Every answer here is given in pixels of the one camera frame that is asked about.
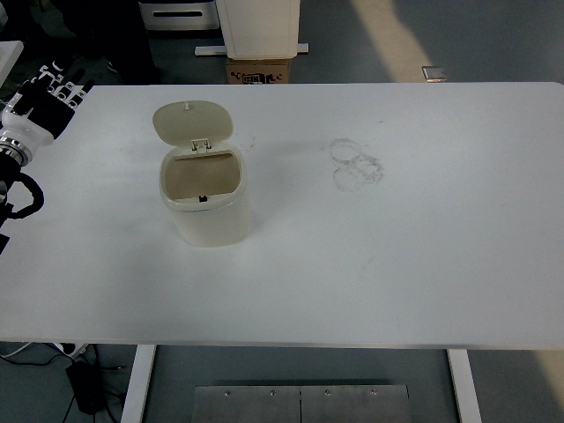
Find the gray floor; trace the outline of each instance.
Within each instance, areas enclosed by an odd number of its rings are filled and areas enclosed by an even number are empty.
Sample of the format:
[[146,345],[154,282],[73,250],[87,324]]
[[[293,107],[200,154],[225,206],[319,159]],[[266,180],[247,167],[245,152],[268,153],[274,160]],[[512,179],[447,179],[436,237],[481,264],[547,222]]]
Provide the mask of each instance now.
[[[35,17],[58,51],[79,55],[76,41],[48,7]],[[424,82],[421,66],[441,65],[453,82],[556,81],[564,83],[564,1],[425,2],[301,0],[300,41],[310,53],[292,62],[291,82]],[[217,33],[166,38],[152,35],[153,58],[164,84],[225,84],[225,57],[194,57],[194,47],[217,45]],[[50,55],[24,55],[2,96],[33,75]],[[103,59],[80,57],[87,78],[119,85]],[[1,343],[6,354],[19,344]],[[41,362],[53,355],[33,345],[15,360]],[[102,345],[107,387],[125,391],[134,347]],[[471,352],[480,410],[490,422],[564,421],[564,355],[559,352]],[[0,362],[0,421],[62,421],[71,400],[65,358],[46,367]],[[163,346],[157,351],[145,421],[190,421],[194,387],[204,384],[407,384],[415,422],[457,421],[441,351],[300,350]],[[121,407],[108,397],[115,416]],[[76,405],[67,421],[86,422]],[[101,412],[97,421],[110,421]]]

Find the open lid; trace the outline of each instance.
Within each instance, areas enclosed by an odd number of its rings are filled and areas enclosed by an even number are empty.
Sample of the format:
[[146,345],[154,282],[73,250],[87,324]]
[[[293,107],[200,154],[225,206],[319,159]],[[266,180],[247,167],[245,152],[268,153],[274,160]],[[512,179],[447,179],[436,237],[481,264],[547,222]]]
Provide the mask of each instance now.
[[152,116],[160,139],[169,145],[192,146],[193,140],[207,139],[210,145],[231,137],[231,116],[219,104],[209,101],[179,101],[167,104]]

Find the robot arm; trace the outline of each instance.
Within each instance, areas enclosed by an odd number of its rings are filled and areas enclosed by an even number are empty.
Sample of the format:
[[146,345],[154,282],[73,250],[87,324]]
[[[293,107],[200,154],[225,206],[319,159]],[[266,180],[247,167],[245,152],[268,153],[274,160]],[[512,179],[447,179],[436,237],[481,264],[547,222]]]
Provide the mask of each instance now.
[[[63,82],[71,62],[53,61],[41,66],[31,80],[26,81],[12,97],[2,113],[0,129],[0,227],[7,219],[23,219],[43,206],[41,188],[30,176],[23,174],[40,146],[50,145],[67,127],[75,109],[93,87],[92,80],[83,87],[78,81],[84,70],[78,70]],[[33,203],[13,212],[8,192],[14,182],[22,182],[31,192]],[[9,238],[0,234],[0,254]]]

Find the black power adapter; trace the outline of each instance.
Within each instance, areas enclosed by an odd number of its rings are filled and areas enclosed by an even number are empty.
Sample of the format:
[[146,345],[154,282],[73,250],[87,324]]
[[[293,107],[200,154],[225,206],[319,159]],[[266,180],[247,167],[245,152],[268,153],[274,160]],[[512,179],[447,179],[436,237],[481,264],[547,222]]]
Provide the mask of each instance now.
[[66,368],[78,409],[91,416],[104,407],[104,389],[100,370],[83,361],[76,361]]

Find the lid hinge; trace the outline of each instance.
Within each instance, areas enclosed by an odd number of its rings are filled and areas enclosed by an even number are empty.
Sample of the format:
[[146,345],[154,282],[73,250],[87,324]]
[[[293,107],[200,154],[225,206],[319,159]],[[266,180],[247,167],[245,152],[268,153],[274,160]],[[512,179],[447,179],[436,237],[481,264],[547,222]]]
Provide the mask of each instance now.
[[197,152],[200,148],[205,148],[206,151],[211,150],[212,146],[208,138],[193,139],[192,140],[192,151]]

